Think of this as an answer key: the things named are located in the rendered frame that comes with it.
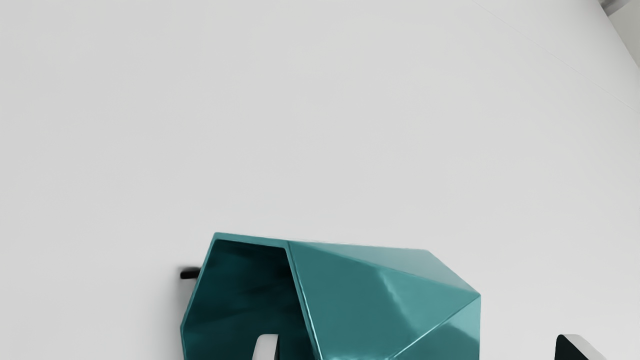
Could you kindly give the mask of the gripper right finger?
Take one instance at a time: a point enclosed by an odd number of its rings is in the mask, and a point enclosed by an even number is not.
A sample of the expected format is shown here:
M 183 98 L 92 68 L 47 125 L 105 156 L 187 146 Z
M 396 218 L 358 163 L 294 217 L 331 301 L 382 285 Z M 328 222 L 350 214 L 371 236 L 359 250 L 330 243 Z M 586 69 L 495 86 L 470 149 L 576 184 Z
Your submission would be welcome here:
M 607 360 L 589 341 L 576 333 L 560 334 L 555 341 L 554 360 Z

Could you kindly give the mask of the teal faceted mug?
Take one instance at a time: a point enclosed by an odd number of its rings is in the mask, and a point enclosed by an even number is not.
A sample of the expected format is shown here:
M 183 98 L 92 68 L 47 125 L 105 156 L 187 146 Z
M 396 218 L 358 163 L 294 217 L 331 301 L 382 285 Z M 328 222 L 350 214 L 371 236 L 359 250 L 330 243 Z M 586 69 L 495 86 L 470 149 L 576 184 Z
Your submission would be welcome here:
M 184 360 L 480 360 L 482 296 L 424 249 L 217 232 L 180 327 Z

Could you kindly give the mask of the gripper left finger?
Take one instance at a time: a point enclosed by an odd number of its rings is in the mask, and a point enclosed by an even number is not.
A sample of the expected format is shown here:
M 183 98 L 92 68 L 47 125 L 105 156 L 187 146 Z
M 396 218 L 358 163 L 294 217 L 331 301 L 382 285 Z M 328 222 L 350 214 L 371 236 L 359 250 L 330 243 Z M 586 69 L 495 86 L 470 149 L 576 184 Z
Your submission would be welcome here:
M 277 333 L 260 335 L 254 346 L 252 360 L 280 360 L 280 338 Z

